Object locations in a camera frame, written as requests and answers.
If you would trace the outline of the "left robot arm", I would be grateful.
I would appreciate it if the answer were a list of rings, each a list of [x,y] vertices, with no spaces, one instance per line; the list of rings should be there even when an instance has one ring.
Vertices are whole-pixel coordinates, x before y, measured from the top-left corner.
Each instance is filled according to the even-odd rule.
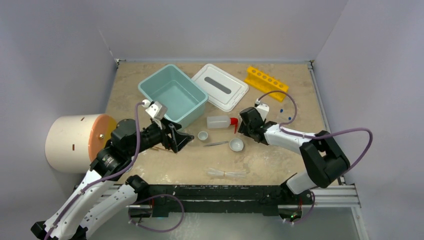
[[[87,240],[125,206],[142,205],[150,200],[149,184],[133,175],[115,193],[98,203],[102,194],[132,167],[139,152],[162,144],[165,149],[178,153],[195,138],[180,132],[178,123],[165,118],[160,123],[158,126],[152,122],[140,129],[134,119],[118,122],[69,199],[48,220],[33,224],[30,230],[34,236],[40,240]]]

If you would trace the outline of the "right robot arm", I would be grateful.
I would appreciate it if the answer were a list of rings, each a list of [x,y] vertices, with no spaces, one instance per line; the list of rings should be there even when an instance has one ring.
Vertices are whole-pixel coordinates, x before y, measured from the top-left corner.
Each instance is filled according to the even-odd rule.
[[[256,107],[248,107],[239,115],[239,133],[257,143],[282,147],[302,157],[305,171],[296,173],[282,184],[280,196],[288,204],[298,200],[304,191],[328,187],[351,167],[350,161],[327,131],[322,130],[312,136],[298,131],[284,132],[278,123],[262,118]]]

